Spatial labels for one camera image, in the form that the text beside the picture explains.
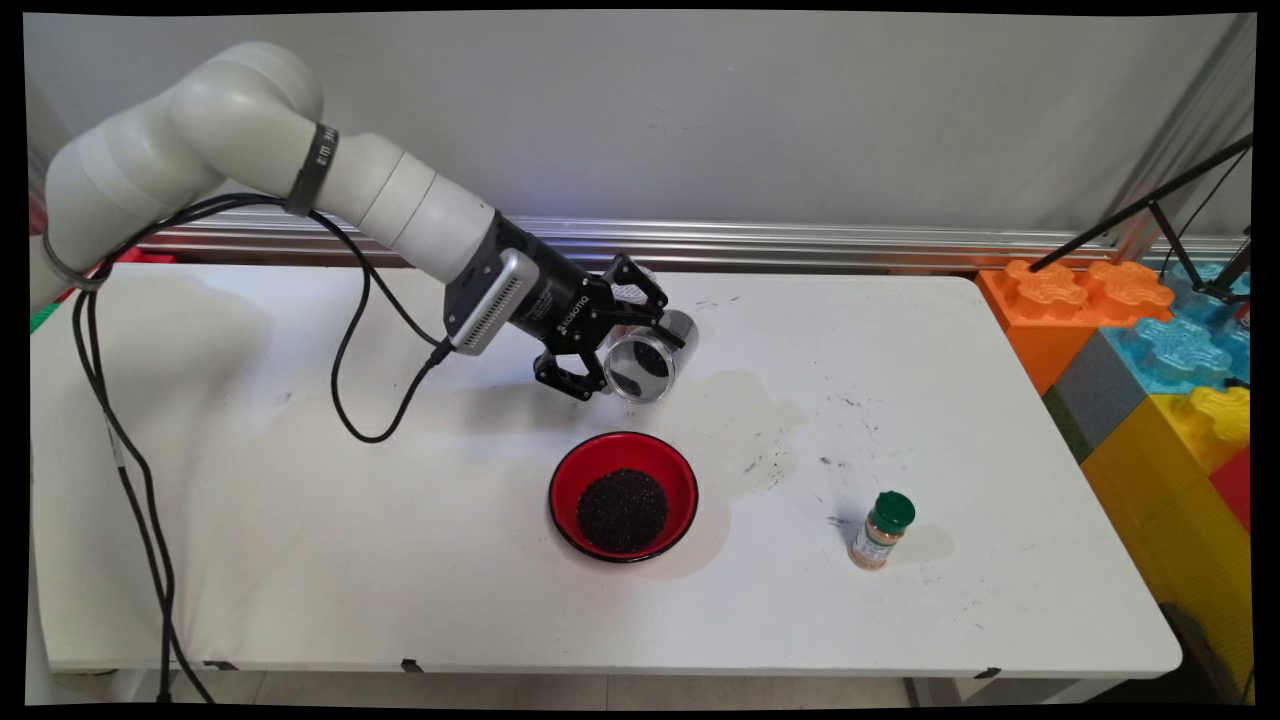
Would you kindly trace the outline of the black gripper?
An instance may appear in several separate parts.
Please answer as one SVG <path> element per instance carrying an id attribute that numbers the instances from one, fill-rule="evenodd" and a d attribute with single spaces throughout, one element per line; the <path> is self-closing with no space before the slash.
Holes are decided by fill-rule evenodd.
<path id="1" fill-rule="evenodd" d="M 494 258 L 490 260 L 490 334 L 515 325 L 548 345 L 534 360 L 538 382 L 579 401 L 589 401 L 609 388 L 596 354 L 600 341 L 590 340 L 575 323 L 598 319 L 612 325 L 640 325 L 666 343 L 685 348 L 687 341 L 671 323 L 664 324 L 668 297 L 657 279 L 628 255 L 618 254 L 599 281 L 571 263 L 558 250 L 521 229 L 500 214 L 492 223 Z M 579 346 L 585 341 L 588 345 Z M 576 357 L 582 373 L 559 365 Z"/>

